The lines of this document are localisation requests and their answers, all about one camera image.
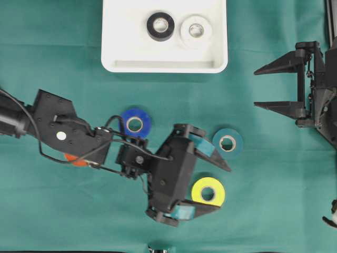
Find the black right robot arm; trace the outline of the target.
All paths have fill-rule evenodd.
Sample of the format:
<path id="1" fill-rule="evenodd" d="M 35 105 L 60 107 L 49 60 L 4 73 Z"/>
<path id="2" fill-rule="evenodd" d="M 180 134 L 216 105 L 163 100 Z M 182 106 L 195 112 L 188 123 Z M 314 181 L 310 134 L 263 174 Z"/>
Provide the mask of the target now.
<path id="1" fill-rule="evenodd" d="M 322 53 L 320 43 L 298 42 L 295 50 L 256 70 L 254 75 L 297 74 L 297 101 L 254 105 L 295 120 L 299 128 L 315 128 L 336 147 L 336 40 Z"/>

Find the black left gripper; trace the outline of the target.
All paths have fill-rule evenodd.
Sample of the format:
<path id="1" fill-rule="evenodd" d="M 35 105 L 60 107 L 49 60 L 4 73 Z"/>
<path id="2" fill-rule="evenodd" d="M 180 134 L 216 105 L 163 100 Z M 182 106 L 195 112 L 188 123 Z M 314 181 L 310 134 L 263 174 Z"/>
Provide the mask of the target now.
<path id="1" fill-rule="evenodd" d="M 220 169 L 231 172 L 228 163 L 222 158 L 215 146 L 205 138 L 206 132 L 189 124 L 175 124 L 171 137 L 185 137 L 194 142 L 194 154 L 219 167 Z M 181 220 L 192 220 L 220 209 L 219 206 L 204 204 L 187 200 L 179 201 L 172 209 L 171 213 L 164 213 L 155 209 L 152 205 L 152 174 L 151 163 L 156 160 L 170 161 L 171 158 L 160 157 L 145 151 L 147 142 L 144 140 L 132 141 L 121 146 L 116 163 L 122 167 L 122 174 L 128 178 L 137 178 L 142 174 L 147 176 L 147 199 L 148 205 L 146 214 L 156 222 L 164 223 L 169 226 L 178 226 Z"/>

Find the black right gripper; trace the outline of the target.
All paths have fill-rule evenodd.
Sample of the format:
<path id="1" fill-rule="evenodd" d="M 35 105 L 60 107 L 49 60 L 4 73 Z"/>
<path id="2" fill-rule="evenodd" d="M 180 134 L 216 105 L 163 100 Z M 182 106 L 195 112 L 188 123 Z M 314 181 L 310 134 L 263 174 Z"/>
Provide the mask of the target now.
<path id="1" fill-rule="evenodd" d="M 307 66 L 311 79 L 308 96 L 310 108 L 304 102 L 277 101 L 254 102 L 255 106 L 296 119 L 300 127 L 336 127 L 336 41 L 323 56 L 319 42 L 301 42 L 275 61 L 261 67 L 254 75 L 296 73 L 300 66 Z"/>

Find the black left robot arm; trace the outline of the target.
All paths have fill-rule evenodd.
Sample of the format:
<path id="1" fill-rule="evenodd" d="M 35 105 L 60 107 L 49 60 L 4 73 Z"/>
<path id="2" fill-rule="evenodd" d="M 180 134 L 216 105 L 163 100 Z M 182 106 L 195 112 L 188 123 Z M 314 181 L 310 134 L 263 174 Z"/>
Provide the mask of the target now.
<path id="1" fill-rule="evenodd" d="M 152 153 L 147 148 L 152 120 L 145 111 L 132 108 L 111 120 L 118 120 L 118 130 L 111 128 L 110 121 L 91 128 L 77 116 L 70 100 L 39 90 L 34 104 L 25 105 L 1 91 L 1 134 L 17 138 L 29 134 L 39 144 L 64 153 L 66 163 L 102 169 L 110 145 L 119 143 L 119 174 L 131 179 L 147 176 L 146 214 L 151 219 L 176 227 L 181 220 L 220 209 L 225 191 L 213 178 L 199 180 L 191 199 L 185 197 L 197 159 L 230 170 L 205 131 L 190 124 L 175 124 L 160 148 Z"/>

